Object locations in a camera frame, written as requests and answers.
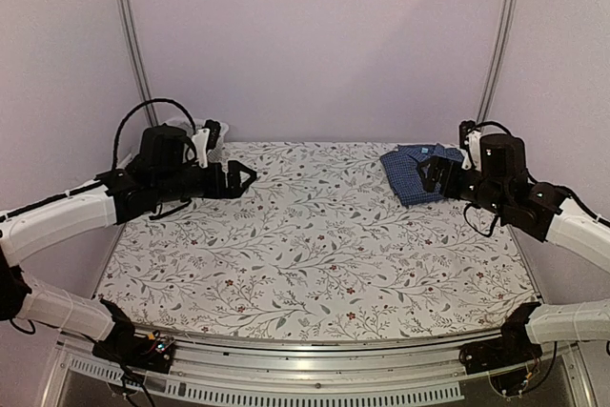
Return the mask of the blue plaid long sleeve shirt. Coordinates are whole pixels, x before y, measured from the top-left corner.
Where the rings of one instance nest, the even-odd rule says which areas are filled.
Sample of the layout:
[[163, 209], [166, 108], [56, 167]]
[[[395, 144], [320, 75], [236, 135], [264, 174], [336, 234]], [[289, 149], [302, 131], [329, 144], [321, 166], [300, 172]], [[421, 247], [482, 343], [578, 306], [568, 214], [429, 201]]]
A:
[[[421, 153], [422, 146], [429, 146], [430, 151]], [[380, 157], [390, 188], [402, 206], [411, 207], [444, 199], [439, 193], [424, 192], [417, 172], [417, 163], [431, 156], [463, 161], [463, 154], [459, 149], [446, 148], [441, 144], [399, 145]]]

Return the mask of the white plastic basket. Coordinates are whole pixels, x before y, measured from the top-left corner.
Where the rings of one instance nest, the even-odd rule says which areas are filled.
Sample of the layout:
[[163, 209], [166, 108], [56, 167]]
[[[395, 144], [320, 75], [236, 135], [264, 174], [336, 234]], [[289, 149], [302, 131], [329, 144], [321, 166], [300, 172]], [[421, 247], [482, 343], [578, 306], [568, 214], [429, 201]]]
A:
[[200, 131], [205, 132], [207, 162], [217, 163], [222, 161], [224, 139], [230, 129], [227, 123], [196, 118], [194, 125], [192, 125], [186, 118], [172, 117], [166, 121], [166, 124], [183, 130], [189, 138], [195, 138]]

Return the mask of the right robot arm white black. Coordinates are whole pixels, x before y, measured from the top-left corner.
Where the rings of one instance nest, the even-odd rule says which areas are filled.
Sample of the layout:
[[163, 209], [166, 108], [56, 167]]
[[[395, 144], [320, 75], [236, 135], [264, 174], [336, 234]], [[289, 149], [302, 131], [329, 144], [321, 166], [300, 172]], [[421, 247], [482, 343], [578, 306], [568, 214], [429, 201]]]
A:
[[[493, 214], [497, 224], [515, 227], [608, 270], [607, 219], [594, 214], [568, 188], [532, 179], [520, 138], [508, 132], [483, 133], [468, 123], [461, 129], [462, 161], [434, 155], [417, 164], [425, 191], [466, 201]], [[492, 352], [502, 365], [514, 364], [530, 344], [606, 341], [609, 302], [524, 303], [505, 320], [501, 332]]]

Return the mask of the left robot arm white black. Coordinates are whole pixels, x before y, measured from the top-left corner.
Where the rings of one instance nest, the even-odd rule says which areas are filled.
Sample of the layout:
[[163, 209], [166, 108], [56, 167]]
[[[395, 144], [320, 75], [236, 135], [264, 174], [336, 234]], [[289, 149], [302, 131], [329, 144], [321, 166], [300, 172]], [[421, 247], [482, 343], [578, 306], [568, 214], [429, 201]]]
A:
[[135, 158], [81, 187], [1, 214], [1, 317], [42, 323], [103, 341], [122, 363], [141, 356], [130, 319], [115, 305], [86, 299], [27, 276], [21, 262], [74, 236], [122, 225], [148, 214], [164, 217], [161, 207], [180, 208], [195, 198], [235, 199], [256, 181], [254, 170], [238, 161], [212, 162], [220, 132], [209, 120], [187, 133], [166, 124], [147, 128]]

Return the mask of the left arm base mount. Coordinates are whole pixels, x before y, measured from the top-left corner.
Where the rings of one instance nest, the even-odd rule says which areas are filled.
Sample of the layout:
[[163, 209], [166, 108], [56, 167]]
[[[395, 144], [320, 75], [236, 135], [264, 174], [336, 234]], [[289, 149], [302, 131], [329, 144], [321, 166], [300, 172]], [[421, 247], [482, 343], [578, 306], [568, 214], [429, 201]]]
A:
[[112, 330], [96, 341], [92, 354], [121, 366], [168, 374], [173, 364], [175, 339], [158, 331], [138, 335], [133, 330]]

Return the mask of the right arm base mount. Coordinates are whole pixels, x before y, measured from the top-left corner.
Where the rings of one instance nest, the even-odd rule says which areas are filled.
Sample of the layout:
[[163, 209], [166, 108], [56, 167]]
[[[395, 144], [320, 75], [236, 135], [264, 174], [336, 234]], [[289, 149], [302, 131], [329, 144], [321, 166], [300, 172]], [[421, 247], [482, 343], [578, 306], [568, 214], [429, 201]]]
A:
[[500, 336], [464, 344], [458, 360], [468, 375], [521, 364], [542, 356], [539, 344], [532, 343], [524, 331], [502, 332]]

